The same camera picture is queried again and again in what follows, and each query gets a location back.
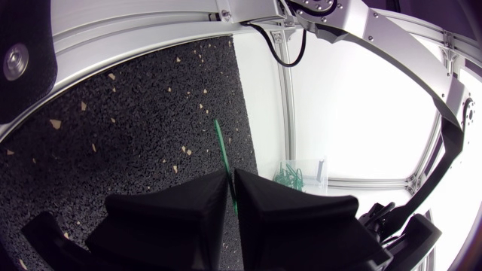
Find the white panel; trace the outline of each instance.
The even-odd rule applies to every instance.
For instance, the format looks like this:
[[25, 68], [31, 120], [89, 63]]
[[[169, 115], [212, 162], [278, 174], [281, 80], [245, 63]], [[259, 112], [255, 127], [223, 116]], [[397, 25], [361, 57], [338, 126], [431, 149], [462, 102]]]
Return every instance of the white panel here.
[[235, 35], [234, 48], [258, 174], [271, 179], [278, 162], [285, 159], [285, 126], [277, 63], [257, 32]]
[[[291, 37], [290, 59], [301, 31]], [[432, 98], [396, 67], [357, 44], [308, 34], [292, 69], [297, 159], [326, 155], [328, 176], [406, 178], [426, 146]]]

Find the metal joint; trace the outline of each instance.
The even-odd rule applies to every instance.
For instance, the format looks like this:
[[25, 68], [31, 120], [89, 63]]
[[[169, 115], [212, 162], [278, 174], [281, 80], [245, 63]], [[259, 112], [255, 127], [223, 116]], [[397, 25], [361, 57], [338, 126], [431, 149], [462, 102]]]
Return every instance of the metal joint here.
[[449, 49], [453, 49], [453, 33], [444, 30], [444, 45]]
[[283, 42], [283, 37], [280, 31], [272, 31], [273, 41], [275, 44], [281, 44]]

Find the bolt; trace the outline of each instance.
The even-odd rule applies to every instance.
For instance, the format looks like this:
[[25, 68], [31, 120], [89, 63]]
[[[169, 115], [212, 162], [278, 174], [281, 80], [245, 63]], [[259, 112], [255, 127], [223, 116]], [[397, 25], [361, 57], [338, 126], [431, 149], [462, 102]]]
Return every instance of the bolt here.
[[223, 16], [223, 18], [228, 21], [231, 19], [231, 12], [229, 11], [226, 11], [226, 10], [222, 10], [221, 11], [221, 15]]
[[8, 49], [3, 61], [3, 73], [7, 80], [18, 79], [29, 64], [29, 51], [23, 44], [15, 44]]

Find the black rubber mat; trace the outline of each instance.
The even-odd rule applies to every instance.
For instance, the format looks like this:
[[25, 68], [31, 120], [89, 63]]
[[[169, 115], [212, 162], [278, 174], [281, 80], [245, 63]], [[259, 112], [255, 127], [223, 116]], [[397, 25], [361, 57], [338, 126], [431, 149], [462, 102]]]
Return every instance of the black rubber mat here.
[[[257, 172], [231, 37], [150, 53], [72, 87], [0, 144], [0, 238], [14, 262], [48, 269], [20, 233], [51, 211], [79, 245], [111, 193], [149, 193], [222, 168], [218, 118], [232, 167]], [[242, 269], [227, 200], [221, 269]]]

